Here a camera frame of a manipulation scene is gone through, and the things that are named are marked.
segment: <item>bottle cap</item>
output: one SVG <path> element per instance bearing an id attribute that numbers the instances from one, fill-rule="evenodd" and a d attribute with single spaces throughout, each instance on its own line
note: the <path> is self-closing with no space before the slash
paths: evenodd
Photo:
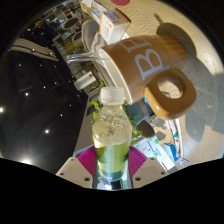
<path id="1" fill-rule="evenodd" d="M 121 105 L 124 103 L 124 89 L 122 87 L 103 87 L 100 98 L 104 105 Z"/>

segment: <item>beverage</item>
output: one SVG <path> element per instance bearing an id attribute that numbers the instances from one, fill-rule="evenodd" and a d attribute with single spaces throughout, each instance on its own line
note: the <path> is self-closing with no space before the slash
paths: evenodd
<path id="1" fill-rule="evenodd" d="M 96 139 L 94 142 L 101 176 L 109 181 L 119 180 L 128 159 L 130 143 L 126 141 L 119 145 L 105 145 Z"/>
<path id="2" fill-rule="evenodd" d="M 102 88 L 104 106 L 92 126 L 100 174 L 110 182 L 121 179 L 131 143 L 132 125 L 122 107 L 123 96 L 122 88 Z"/>

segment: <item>green tea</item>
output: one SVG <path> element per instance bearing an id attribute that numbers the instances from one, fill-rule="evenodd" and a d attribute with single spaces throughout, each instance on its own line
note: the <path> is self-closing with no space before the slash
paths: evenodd
<path id="1" fill-rule="evenodd" d="M 94 138 L 94 143 L 101 176 L 110 182 L 121 179 L 128 159 L 130 142 L 105 145 Z"/>

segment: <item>leaf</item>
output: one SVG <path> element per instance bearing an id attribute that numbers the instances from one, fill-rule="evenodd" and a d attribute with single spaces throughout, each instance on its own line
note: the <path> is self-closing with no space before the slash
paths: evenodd
<path id="1" fill-rule="evenodd" d="M 135 120 L 130 120 L 131 124 L 132 125 L 135 125 L 136 124 L 136 121 Z"/>
<path id="2" fill-rule="evenodd" d="M 103 81 L 100 79 L 100 87 L 101 86 L 104 86 L 104 83 L 103 83 Z"/>
<path id="3" fill-rule="evenodd" d="M 141 135 L 143 133 L 143 131 L 138 131 L 137 135 Z"/>
<path id="4" fill-rule="evenodd" d="M 91 103 L 94 105 L 95 109 L 97 109 L 97 107 L 99 106 L 99 104 L 95 101 L 91 101 Z"/>
<path id="5" fill-rule="evenodd" d="M 134 116 L 134 119 L 137 120 L 137 119 L 140 118 L 140 117 L 141 117 L 141 114 L 136 114 L 136 115 Z"/>
<path id="6" fill-rule="evenodd" d="M 93 118 L 96 120 L 98 117 L 97 113 L 93 111 Z"/>
<path id="7" fill-rule="evenodd" d="M 131 143 L 132 143 L 132 144 L 137 144 L 137 142 L 136 142 L 136 141 L 131 141 Z"/>
<path id="8" fill-rule="evenodd" d="M 128 105 L 128 103 L 127 103 L 127 101 L 126 101 L 126 100 L 124 101 L 124 105 L 125 105 L 125 106 L 127 106 L 127 105 Z"/>

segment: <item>white box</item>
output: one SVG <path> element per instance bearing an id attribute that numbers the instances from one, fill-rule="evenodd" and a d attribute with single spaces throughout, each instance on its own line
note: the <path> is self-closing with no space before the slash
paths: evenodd
<path id="1" fill-rule="evenodd" d="M 107 44 L 115 43 L 123 37 L 130 21 L 117 10 L 101 12 L 99 33 Z"/>

